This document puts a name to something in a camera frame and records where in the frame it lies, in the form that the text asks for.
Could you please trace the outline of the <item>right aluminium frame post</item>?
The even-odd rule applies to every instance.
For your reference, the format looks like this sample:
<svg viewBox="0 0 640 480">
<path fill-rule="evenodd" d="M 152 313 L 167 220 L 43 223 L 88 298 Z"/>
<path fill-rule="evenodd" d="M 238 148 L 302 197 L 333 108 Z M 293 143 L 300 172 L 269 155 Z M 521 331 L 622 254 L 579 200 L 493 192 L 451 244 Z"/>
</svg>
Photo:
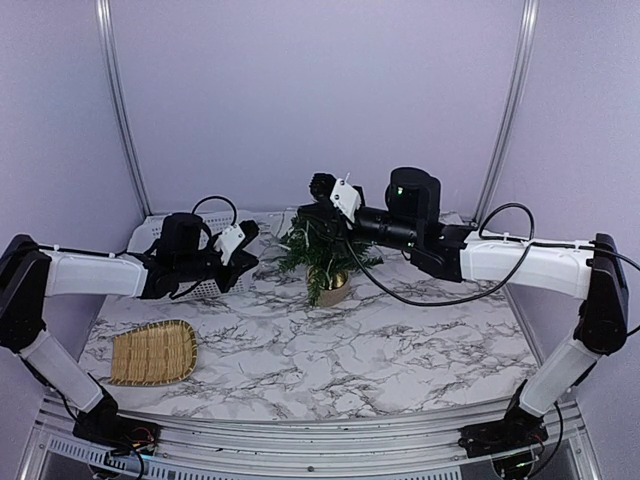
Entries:
<svg viewBox="0 0 640 480">
<path fill-rule="evenodd" d="M 540 2 L 538 0 L 525 0 L 523 2 L 513 68 L 507 89 L 505 105 L 488 169 L 472 216 L 472 221 L 477 225 L 479 225 L 489 213 L 489 208 L 497 191 L 501 173 L 506 165 L 516 116 L 526 87 L 538 23 L 539 4 Z"/>
</svg>

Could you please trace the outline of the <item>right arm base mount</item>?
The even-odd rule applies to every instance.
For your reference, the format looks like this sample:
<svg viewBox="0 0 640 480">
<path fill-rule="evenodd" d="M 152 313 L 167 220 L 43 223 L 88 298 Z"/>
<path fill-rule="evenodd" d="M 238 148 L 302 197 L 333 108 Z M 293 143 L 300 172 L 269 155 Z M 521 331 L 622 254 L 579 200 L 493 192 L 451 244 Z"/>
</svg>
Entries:
<svg viewBox="0 0 640 480">
<path fill-rule="evenodd" d="M 544 443 L 549 435 L 541 423 L 498 420 L 468 425 L 459 430 L 458 446 L 468 458 L 508 452 Z"/>
</svg>

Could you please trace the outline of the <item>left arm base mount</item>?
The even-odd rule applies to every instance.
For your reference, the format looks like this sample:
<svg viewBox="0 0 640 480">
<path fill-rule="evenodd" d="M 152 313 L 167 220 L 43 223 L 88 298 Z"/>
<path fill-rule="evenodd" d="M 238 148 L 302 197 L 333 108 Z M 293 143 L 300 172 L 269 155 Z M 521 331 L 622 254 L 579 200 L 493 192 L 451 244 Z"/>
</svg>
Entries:
<svg viewBox="0 0 640 480">
<path fill-rule="evenodd" d="M 116 455 L 127 452 L 152 454 L 159 434 L 160 426 L 156 423 L 120 415 L 101 422 L 80 416 L 73 428 L 75 437 L 111 447 Z"/>
</svg>

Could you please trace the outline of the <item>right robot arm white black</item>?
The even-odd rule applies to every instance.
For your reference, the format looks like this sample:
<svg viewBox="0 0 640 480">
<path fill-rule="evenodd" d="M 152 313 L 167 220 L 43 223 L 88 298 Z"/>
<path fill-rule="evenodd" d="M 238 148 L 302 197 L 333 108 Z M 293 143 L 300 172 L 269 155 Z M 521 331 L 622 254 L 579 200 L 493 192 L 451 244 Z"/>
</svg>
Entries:
<svg viewBox="0 0 640 480">
<path fill-rule="evenodd" d="M 506 448 L 529 437 L 554 402 L 630 335 L 625 260 L 608 234 L 591 241 L 549 241 L 533 233 L 519 238 L 444 224 L 440 181 L 415 167 L 391 172 L 385 209 L 366 206 L 361 188 L 331 174 L 315 174 L 309 189 L 313 201 L 298 208 L 299 218 L 348 253 L 356 242 L 381 245 L 407 253 L 413 266 L 435 279 L 493 281 L 498 288 L 513 283 L 581 300 L 573 332 L 519 387 L 504 417 L 480 426 Z"/>
</svg>

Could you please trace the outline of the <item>front aluminium rail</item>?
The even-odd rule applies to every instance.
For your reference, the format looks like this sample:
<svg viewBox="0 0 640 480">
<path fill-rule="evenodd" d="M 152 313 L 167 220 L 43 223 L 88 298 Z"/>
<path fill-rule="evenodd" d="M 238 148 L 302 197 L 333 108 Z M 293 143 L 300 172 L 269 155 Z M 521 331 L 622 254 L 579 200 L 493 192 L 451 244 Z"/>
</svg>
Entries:
<svg viewBox="0 0 640 480">
<path fill-rule="evenodd" d="M 426 413 L 324 421 L 242 421 L 133 413 L 159 427 L 148 479 L 600 479 L 574 402 L 546 416 L 543 446 L 470 459 L 460 430 L 502 416 L 505 400 Z"/>
</svg>

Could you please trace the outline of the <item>white plastic basket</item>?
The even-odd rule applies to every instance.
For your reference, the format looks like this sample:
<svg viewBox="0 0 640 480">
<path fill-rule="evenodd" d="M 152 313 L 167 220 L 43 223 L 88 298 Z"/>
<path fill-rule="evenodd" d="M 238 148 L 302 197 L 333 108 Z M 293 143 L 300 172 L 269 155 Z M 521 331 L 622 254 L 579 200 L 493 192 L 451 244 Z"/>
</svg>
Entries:
<svg viewBox="0 0 640 480">
<path fill-rule="evenodd" d="M 141 261 L 149 270 L 141 297 L 179 301 L 197 295 L 226 294 L 213 280 L 216 264 L 221 260 L 213 244 L 221 231 L 244 220 L 254 219 L 239 219 L 233 213 L 188 212 L 147 218 L 134 230 L 125 251 L 127 257 Z M 242 275 L 236 285 L 252 270 Z"/>
</svg>

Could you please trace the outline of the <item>white ceramic bowl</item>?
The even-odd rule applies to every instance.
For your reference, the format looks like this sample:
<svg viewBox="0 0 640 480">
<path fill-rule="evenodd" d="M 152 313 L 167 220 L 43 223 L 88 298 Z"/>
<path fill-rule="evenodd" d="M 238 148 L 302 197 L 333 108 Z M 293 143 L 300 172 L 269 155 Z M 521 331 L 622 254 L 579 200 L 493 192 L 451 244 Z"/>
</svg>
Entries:
<svg viewBox="0 0 640 480">
<path fill-rule="evenodd" d="M 275 220 L 271 227 L 271 234 L 277 238 L 282 239 L 289 234 L 293 227 L 293 216 L 282 216 L 278 220 Z"/>
</svg>

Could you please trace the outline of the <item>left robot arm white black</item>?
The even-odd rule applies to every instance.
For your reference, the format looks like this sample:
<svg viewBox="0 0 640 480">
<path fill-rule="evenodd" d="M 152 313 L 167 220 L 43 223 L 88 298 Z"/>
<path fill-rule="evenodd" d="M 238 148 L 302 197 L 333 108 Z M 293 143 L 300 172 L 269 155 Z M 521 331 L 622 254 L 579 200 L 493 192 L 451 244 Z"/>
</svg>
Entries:
<svg viewBox="0 0 640 480">
<path fill-rule="evenodd" d="M 108 296 L 178 301 L 204 283 L 221 293 L 257 267 L 247 249 L 259 233 L 236 209 L 213 229 L 196 210 L 171 213 L 149 247 L 119 253 L 44 245 L 16 235 L 1 255 L 1 346 L 77 409 L 76 424 L 106 445 L 125 438 L 114 397 L 50 331 L 45 311 L 60 298 Z"/>
</svg>

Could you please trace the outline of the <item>woven bamboo tray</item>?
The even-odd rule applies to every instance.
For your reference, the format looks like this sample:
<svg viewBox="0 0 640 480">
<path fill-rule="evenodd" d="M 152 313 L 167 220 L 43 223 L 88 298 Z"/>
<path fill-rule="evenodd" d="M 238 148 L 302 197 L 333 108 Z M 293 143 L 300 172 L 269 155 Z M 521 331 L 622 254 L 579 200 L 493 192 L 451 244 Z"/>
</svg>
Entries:
<svg viewBox="0 0 640 480">
<path fill-rule="evenodd" d="M 187 379 L 196 369 L 196 332 L 184 320 L 143 325 L 113 339 L 110 383 L 156 387 Z"/>
</svg>

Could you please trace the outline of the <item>small green christmas tree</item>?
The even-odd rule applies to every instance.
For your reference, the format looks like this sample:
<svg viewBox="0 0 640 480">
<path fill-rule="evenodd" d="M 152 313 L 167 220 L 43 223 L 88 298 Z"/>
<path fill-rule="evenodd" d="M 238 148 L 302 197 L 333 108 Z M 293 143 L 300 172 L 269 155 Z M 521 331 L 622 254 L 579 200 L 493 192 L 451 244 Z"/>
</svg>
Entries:
<svg viewBox="0 0 640 480">
<path fill-rule="evenodd" d="M 337 305 L 349 293 L 351 274 L 359 270 L 359 265 L 370 268 L 383 263 L 381 257 L 369 254 L 370 246 L 356 241 L 351 242 L 352 255 L 341 243 L 319 236 L 297 214 L 291 231 L 280 243 L 285 254 L 278 260 L 279 270 L 290 273 L 304 268 L 307 299 L 312 307 Z"/>
</svg>

